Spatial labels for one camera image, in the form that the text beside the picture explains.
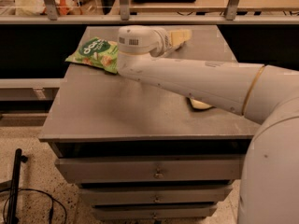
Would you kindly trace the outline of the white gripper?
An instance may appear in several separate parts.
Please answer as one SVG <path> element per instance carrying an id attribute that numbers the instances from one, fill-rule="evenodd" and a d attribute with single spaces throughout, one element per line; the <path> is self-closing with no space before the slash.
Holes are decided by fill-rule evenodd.
<path id="1" fill-rule="evenodd" d="M 192 31 L 189 29 L 172 30 L 168 34 L 162 27 L 129 25 L 119 29 L 118 47 L 119 51 L 125 53 L 149 53 L 152 57 L 159 57 L 166 53 L 171 45 L 179 46 L 191 36 Z"/>

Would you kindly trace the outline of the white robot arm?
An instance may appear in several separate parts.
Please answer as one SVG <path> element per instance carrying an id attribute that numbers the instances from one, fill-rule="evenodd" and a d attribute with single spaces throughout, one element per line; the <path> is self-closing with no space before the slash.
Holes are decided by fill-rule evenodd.
<path id="1" fill-rule="evenodd" d="M 120 75 L 259 124 L 244 160 L 237 224 L 299 224 L 299 75 L 271 65 L 175 60 L 165 29 L 118 31 Z"/>

